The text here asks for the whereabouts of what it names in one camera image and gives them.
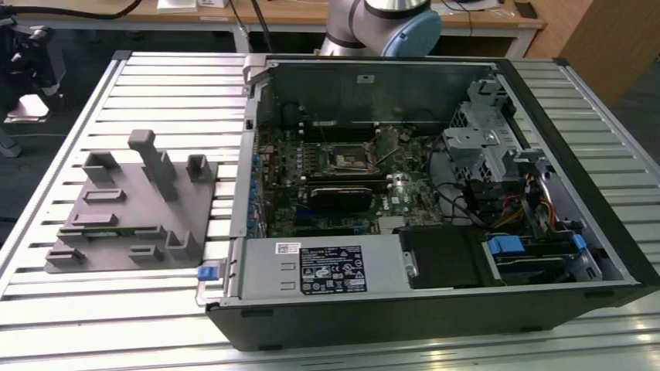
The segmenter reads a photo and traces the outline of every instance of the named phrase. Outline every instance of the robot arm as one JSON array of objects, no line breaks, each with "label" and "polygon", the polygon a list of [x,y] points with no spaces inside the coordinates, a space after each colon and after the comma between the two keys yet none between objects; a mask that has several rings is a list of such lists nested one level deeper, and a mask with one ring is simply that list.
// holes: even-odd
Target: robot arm
[{"label": "robot arm", "polygon": [[425,56],[441,25],[431,0],[333,0],[321,55]]}]

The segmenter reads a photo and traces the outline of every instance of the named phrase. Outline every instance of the aluminum extrusion table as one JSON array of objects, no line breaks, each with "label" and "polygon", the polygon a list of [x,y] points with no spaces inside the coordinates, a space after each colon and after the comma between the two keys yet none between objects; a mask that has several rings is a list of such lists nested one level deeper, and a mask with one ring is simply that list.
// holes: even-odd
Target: aluminum extrusion table
[{"label": "aluminum extrusion table", "polygon": [[[125,140],[152,129],[172,161],[220,162],[207,258],[228,249],[244,55],[133,53],[113,60],[0,250],[0,369],[657,369],[660,293],[548,332],[239,352],[195,304],[196,269],[51,275],[44,257],[93,149],[139,161]],[[633,238],[660,268],[660,168],[569,67],[516,60],[536,97]],[[521,128],[531,144],[529,126]]]}]

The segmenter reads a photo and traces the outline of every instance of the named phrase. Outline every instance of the metal bracket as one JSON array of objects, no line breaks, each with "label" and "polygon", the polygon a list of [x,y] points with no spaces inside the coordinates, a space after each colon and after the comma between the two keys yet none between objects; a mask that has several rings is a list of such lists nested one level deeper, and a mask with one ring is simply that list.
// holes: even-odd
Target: metal bracket
[{"label": "metal bracket", "polygon": [[244,62],[244,82],[253,84],[261,81],[268,71],[267,54],[249,54]]}]

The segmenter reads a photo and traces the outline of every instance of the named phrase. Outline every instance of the floor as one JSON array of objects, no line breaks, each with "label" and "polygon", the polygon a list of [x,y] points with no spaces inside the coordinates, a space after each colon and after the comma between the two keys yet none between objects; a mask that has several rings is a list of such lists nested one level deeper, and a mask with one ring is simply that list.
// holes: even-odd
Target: floor
[{"label": "floor", "polygon": [[[20,142],[23,154],[19,158],[0,158],[0,244],[13,227],[7,220],[20,216],[115,50],[235,51],[232,36],[227,32],[129,34],[60,31],[57,40],[63,44],[69,71],[61,81],[65,110],[55,114],[47,124],[3,125],[9,135],[19,135],[15,139]],[[280,53],[309,53],[321,41],[323,35],[273,35]],[[257,36],[252,44],[257,52],[265,51]],[[613,112],[656,161],[660,161],[660,64],[653,65],[631,88]]]}]

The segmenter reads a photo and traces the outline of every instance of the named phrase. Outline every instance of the white label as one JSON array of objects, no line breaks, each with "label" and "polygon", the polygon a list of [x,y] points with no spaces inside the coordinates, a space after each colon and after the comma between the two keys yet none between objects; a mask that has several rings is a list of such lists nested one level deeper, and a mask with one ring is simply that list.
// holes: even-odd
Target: white label
[{"label": "white label", "polygon": [[300,252],[300,242],[276,243],[276,254],[297,254]]},{"label": "white label", "polygon": [[216,22],[228,22],[229,18],[227,17],[199,17],[200,21],[216,21]]}]

